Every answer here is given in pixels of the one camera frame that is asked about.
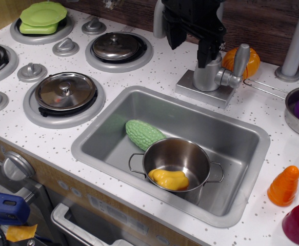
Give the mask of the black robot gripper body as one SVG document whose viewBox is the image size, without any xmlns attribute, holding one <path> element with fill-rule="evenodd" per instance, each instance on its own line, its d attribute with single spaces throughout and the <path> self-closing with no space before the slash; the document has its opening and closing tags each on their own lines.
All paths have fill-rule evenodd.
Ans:
<svg viewBox="0 0 299 246">
<path fill-rule="evenodd" d="M 182 28 L 197 38 L 209 43 L 224 41 L 226 28 L 217 16 L 223 1 L 162 1 L 163 15 L 178 18 Z"/>
</svg>

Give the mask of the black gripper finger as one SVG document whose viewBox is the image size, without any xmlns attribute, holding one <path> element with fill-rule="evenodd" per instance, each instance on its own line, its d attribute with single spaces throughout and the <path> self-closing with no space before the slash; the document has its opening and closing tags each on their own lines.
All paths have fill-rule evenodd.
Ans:
<svg viewBox="0 0 299 246">
<path fill-rule="evenodd" d="M 163 26 L 168 44 L 172 50 L 179 47 L 186 40 L 187 32 L 182 28 L 180 19 L 163 15 Z"/>
<path fill-rule="evenodd" d="M 224 50 L 225 42 L 209 43 L 201 39 L 198 44 L 197 63 L 199 68 L 205 68 L 213 60 L 216 60 L 220 51 Z"/>
</svg>

